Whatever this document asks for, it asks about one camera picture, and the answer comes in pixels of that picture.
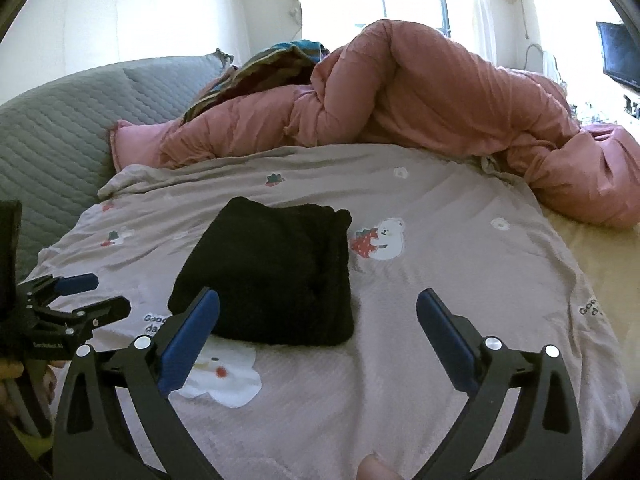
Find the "person's hand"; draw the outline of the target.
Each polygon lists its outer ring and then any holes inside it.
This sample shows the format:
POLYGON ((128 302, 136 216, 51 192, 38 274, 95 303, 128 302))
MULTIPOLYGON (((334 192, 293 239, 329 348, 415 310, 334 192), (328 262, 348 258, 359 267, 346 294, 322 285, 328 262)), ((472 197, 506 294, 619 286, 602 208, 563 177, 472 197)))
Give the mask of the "person's hand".
POLYGON ((358 465, 357 480, 401 480, 402 477, 390 469, 378 454, 367 455, 358 465))

